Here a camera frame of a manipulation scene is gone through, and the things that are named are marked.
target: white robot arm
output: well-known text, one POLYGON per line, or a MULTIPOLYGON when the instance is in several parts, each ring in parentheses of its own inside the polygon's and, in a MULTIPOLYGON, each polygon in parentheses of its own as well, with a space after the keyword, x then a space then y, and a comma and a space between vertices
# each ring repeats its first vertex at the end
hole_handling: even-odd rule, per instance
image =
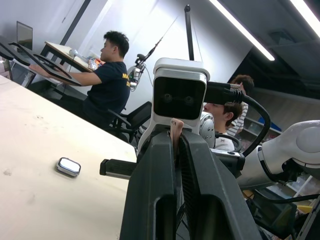
POLYGON ((275 184, 263 169, 265 162, 273 175, 282 173, 283 164, 292 159, 305 172, 320 176, 320 120, 299 122, 280 136, 264 142, 245 158, 237 182, 241 189, 264 188, 275 184))

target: small white device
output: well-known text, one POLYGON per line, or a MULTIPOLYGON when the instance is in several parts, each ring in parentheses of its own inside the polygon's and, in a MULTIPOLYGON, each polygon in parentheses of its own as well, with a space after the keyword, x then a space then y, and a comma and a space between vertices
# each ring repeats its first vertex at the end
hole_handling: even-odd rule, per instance
POLYGON ((56 164, 58 171, 65 173, 69 176, 76 177, 79 175, 81 165, 69 158, 62 157, 56 164))
POLYGON ((86 63, 88 63, 88 59, 86 59, 85 57, 81 56, 81 54, 79 54, 76 49, 70 49, 69 55, 72 58, 78 57, 78 58, 82 59, 83 61, 85 61, 86 63))

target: table surface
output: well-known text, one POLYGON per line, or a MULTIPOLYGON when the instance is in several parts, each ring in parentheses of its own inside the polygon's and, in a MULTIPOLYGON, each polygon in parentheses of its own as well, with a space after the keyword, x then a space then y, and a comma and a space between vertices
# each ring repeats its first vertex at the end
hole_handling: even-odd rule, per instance
POLYGON ((116 240, 128 181, 99 175, 134 148, 0 76, 0 240, 116 240), (59 158, 78 177, 55 170, 59 158))
POLYGON ((78 65, 81 65, 81 67, 83 67, 84 69, 86 69, 88 72, 92 72, 92 69, 90 69, 88 67, 88 63, 83 61, 80 57, 76 56, 75 58, 73 58, 72 56, 70 56, 69 51, 72 49, 69 46, 64 46, 64 45, 59 45, 56 43, 52 43, 52 42, 48 42, 45 41, 44 42, 46 45, 48 45, 49 47, 55 49, 56 51, 58 51, 59 53, 63 54, 65 57, 67 57, 68 59, 70 59, 71 61, 74 61, 75 63, 77 63, 78 65))

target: brown hair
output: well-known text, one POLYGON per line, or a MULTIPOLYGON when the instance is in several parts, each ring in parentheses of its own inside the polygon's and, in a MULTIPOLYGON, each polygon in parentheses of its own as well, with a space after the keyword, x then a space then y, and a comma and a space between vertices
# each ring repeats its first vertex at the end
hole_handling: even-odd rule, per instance
POLYGON ((237 75, 230 84, 241 84, 245 90, 245 93, 249 96, 255 88, 254 80, 249 75, 237 75))
POLYGON ((233 105, 225 105, 223 114, 226 113, 233 113, 233 117, 225 123, 225 126, 228 127, 234 120, 241 116, 242 105, 240 103, 234 103, 233 105))

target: man's hair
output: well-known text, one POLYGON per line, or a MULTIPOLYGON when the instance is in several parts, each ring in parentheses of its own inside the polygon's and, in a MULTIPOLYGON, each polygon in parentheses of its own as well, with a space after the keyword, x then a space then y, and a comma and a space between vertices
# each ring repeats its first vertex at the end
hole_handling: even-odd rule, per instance
POLYGON ((255 87, 254 80, 249 75, 239 74, 230 83, 231 84, 241 84, 242 83, 243 88, 248 96, 251 94, 251 92, 253 91, 253 89, 255 87))
POLYGON ((108 31, 103 38, 118 47, 120 57, 125 57, 129 50, 129 39, 126 35, 118 31, 108 31))
POLYGON ((240 103, 234 103, 233 106, 224 106, 223 114, 226 113, 233 113, 233 117, 225 123, 225 126, 229 127, 234 120, 241 116, 242 105, 240 103))

